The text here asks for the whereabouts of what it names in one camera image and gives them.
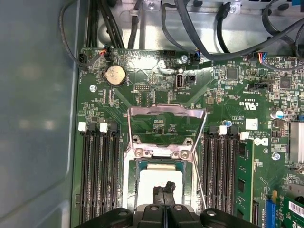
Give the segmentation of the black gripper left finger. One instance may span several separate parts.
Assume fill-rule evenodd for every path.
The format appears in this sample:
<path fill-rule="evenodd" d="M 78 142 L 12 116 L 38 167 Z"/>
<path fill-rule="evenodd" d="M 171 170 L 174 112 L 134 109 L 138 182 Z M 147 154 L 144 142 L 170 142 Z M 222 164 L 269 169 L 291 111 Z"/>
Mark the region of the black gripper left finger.
<path fill-rule="evenodd" d="M 162 228 L 165 207 L 163 204 L 141 205 L 135 212 L 116 208 L 93 218 L 79 228 Z"/>

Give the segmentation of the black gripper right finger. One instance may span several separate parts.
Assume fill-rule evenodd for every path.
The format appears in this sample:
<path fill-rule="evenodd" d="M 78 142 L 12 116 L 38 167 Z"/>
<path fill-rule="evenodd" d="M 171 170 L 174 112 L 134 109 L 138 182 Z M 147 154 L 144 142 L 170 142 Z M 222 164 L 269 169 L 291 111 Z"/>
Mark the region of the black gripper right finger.
<path fill-rule="evenodd" d="M 197 215 L 174 200 L 175 183 L 164 187 L 164 203 L 171 228 L 257 228 L 258 226 L 218 209 L 206 209 Z"/>

